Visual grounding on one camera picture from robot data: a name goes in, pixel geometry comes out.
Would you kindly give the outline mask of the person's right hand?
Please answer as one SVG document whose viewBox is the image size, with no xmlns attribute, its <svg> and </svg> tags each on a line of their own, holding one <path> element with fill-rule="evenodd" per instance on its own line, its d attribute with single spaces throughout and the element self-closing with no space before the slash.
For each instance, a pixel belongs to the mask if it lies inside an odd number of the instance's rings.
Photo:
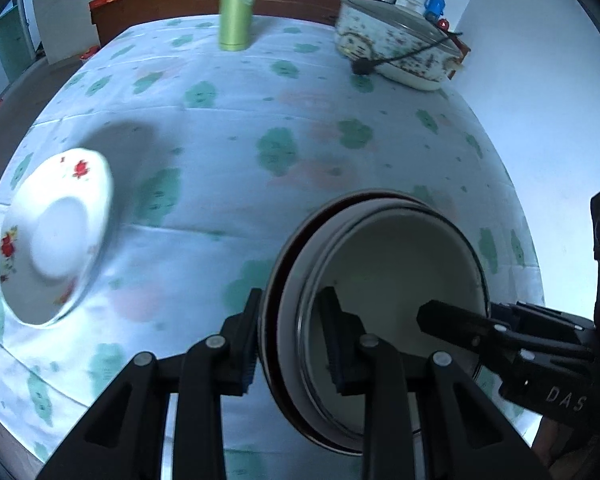
<svg viewBox="0 0 600 480">
<path fill-rule="evenodd" d="M 600 434 L 543 417 L 532 450 L 552 479 L 600 479 Z"/>
</svg>

